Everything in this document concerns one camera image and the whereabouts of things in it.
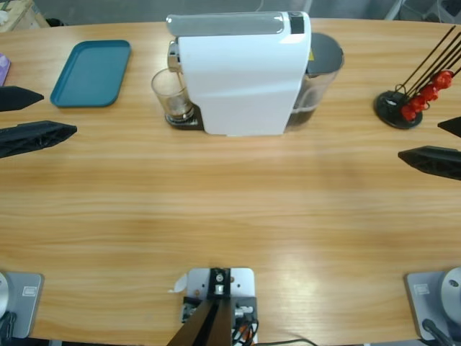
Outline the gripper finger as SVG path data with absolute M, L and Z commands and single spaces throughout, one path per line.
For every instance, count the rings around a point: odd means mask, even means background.
M 42 94 L 18 86 L 0 87 L 0 110 L 21 110 L 44 99 Z
M 459 138 L 461 137 L 461 117 L 442 121 L 437 126 Z
M 22 123 L 1 129 L 1 158 L 50 148 L 77 132 L 75 125 L 50 120 Z
M 460 180 L 460 151 L 456 149 L 422 146 L 399 151 L 398 157 L 425 174 Z

